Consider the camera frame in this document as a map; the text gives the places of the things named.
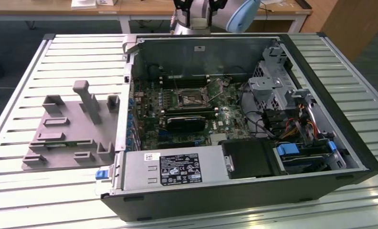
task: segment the motherboard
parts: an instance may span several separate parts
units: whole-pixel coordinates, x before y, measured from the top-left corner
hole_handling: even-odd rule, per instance
[[[138,80],[135,104],[142,150],[213,146],[250,137],[239,88],[227,76]]]

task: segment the slotted metal surface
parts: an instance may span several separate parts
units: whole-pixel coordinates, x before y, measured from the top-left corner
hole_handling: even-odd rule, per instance
[[[57,35],[40,46],[0,119],[0,228],[378,228],[378,175],[317,201],[126,223],[99,200],[106,186],[95,182],[96,168],[24,172],[21,157],[44,112],[44,96],[78,100],[71,89],[78,79],[90,80],[98,99],[120,91],[122,37]],[[378,95],[315,34],[291,39],[378,159]]]

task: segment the desk leg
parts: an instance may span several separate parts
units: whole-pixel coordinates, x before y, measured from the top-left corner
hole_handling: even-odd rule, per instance
[[[297,33],[297,32],[301,31],[306,17],[307,17],[307,15],[297,15],[295,16],[295,19],[293,21],[293,24],[291,24],[291,27],[290,27],[290,30],[289,30],[290,33]]]
[[[122,32],[124,34],[131,33],[130,29],[130,16],[120,16],[119,17],[120,25],[122,25]]]

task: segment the power supply label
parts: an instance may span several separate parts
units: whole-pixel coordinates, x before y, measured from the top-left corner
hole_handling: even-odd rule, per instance
[[[198,154],[160,156],[162,185],[183,185],[202,182]]]

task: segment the circuit board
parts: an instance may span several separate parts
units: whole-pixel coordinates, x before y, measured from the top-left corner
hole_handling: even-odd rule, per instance
[[[226,136],[226,139],[250,137],[249,126],[237,104],[239,84],[230,84],[227,78],[214,77],[203,88],[163,89],[158,82],[147,81],[135,86],[143,150],[171,145],[211,146],[217,144],[213,142],[214,136]],[[183,111],[194,107],[213,107],[213,118],[206,118],[205,129],[198,132],[170,133],[164,127],[164,110]]]

